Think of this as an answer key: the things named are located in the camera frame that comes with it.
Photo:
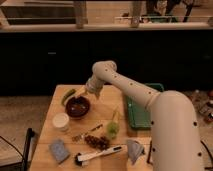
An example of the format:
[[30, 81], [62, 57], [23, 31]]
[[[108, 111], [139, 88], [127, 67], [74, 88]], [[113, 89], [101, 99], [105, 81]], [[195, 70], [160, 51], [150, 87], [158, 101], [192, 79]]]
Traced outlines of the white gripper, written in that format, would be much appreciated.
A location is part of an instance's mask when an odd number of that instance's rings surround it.
[[82, 86], [78, 91], [76, 91], [75, 97], [78, 98], [82, 95], [85, 95], [88, 91], [89, 93], [95, 94], [96, 98], [99, 99], [100, 97], [99, 92], [101, 90], [102, 90], [102, 81], [98, 79], [96, 76], [92, 76], [88, 79], [85, 86]]

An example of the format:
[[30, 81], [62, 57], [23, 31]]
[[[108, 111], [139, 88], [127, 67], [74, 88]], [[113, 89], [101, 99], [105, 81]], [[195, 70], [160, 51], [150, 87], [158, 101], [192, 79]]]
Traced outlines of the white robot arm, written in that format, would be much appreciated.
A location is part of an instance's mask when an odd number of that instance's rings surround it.
[[157, 91], [117, 72], [114, 61], [99, 61], [77, 90], [100, 96], [110, 83], [151, 114], [153, 171], [204, 171], [199, 125], [191, 100], [178, 91]]

